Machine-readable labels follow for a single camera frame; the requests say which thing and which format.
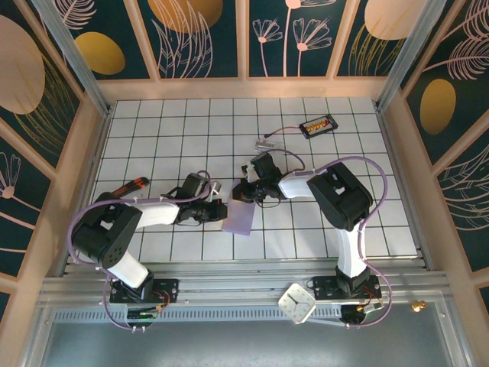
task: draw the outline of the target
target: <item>white grid tile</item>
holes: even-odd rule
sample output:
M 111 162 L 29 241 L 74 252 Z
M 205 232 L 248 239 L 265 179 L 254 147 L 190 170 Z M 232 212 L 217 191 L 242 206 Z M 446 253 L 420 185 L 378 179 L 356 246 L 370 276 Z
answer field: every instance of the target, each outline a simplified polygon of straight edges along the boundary
M 368 223 L 367 255 L 416 256 L 376 115 L 367 102 L 351 99 L 353 115 L 348 99 L 328 99 L 327 103 L 324 98 L 122 101 L 105 144 L 93 195 L 147 177 L 151 185 L 133 196 L 158 197 L 181 186 L 189 173 L 207 169 L 222 184 L 217 197 L 227 202 L 233 178 L 242 177 L 241 165 L 257 155 L 258 133 L 263 137 L 278 128 L 298 126 L 327 113 L 329 104 L 339 124 L 334 133 L 306 140 L 300 130 L 286 129 L 269 140 L 299 154 L 306 169 L 351 155 L 364 155 L 379 163 L 388 174 L 389 191 L 380 215 L 375 213 Z M 282 172 L 299 167 L 292 156 L 279 152 L 272 156 Z M 372 167 L 367 169 L 364 162 L 345 164 L 379 200 L 383 190 L 379 173 Z M 273 208 L 276 203 L 276 199 L 269 199 L 265 209 L 255 206 L 250 236 L 221 232 L 222 221 L 204 226 L 156 225 L 136 232 L 130 252 L 144 262 L 338 256 L 336 230 L 313 198 L 294 198 Z

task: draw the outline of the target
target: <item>red wire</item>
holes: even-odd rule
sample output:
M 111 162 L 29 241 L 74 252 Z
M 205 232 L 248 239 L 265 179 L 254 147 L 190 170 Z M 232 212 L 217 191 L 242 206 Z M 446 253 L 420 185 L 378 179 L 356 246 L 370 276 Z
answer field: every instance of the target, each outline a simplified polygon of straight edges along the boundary
M 282 130 L 285 130 L 286 128 L 299 128 L 299 126 L 286 126 L 285 128 L 279 128 L 277 130 L 275 130 L 274 132 L 271 132 L 270 134 L 265 134 L 263 135 L 264 138 L 269 138 L 270 136 L 272 136 L 273 134 L 276 134 Z

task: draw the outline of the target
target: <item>square clock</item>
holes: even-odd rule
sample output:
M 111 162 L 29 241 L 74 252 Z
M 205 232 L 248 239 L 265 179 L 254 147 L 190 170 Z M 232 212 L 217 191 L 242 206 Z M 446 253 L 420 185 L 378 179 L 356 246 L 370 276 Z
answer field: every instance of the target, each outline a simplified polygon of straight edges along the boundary
M 278 300 L 278 306 L 294 323 L 303 323 L 316 309 L 316 299 L 294 283 Z

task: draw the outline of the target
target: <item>gold knob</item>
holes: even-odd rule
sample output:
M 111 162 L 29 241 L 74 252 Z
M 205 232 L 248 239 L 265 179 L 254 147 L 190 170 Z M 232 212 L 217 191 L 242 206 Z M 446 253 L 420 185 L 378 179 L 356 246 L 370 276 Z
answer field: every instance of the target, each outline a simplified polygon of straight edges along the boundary
M 414 300 L 411 302 L 411 307 L 413 308 L 414 312 L 420 312 L 426 307 L 426 302 L 424 300 Z

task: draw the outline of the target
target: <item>flower illustration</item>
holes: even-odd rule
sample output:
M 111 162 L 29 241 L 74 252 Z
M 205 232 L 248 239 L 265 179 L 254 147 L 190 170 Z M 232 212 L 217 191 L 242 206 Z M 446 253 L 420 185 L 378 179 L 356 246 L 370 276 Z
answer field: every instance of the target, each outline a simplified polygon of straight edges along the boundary
M 15 184 L 17 183 L 18 175 L 21 172 L 21 159 L 13 154 L 10 157 L 10 161 L 7 159 L 7 155 L 2 151 L 0 152 L 0 199 L 16 200 L 19 203 L 27 206 L 30 209 L 40 212 L 38 208 L 24 202 L 15 196 Z M 23 220 L 9 216 L 6 213 L 0 212 L 0 217 L 16 223 L 25 228 L 34 229 L 34 226 Z M 15 250 L 9 248 L 0 248 L 0 251 L 7 252 L 24 252 L 24 250 Z
M 304 27 L 304 19 L 293 22 L 293 35 L 296 38 L 297 50 L 299 50 L 299 61 L 297 63 L 297 76 L 300 76 L 300 60 L 302 53 L 308 50 L 318 50 L 329 47 L 332 44 L 329 33 L 328 20 L 318 21 L 312 19 Z
M 282 32 L 279 32 L 280 27 L 277 24 L 277 19 L 274 20 L 266 20 L 261 22 L 260 19 L 253 21 L 253 29 L 254 33 L 257 36 L 258 42 L 260 42 L 260 50 L 261 50 L 261 62 L 263 63 L 263 70 L 265 72 L 265 76 L 268 76 L 267 65 L 265 64 L 265 55 L 263 51 L 263 44 L 267 42 L 273 42 L 281 40 L 283 37 Z
M 293 9 L 312 8 L 315 6 L 331 5 L 336 0 L 285 0 L 285 5 L 289 8 L 287 11 L 287 20 L 285 23 L 285 37 L 283 40 L 283 76 L 287 76 L 287 41 L 289 38 L 290 13 Z

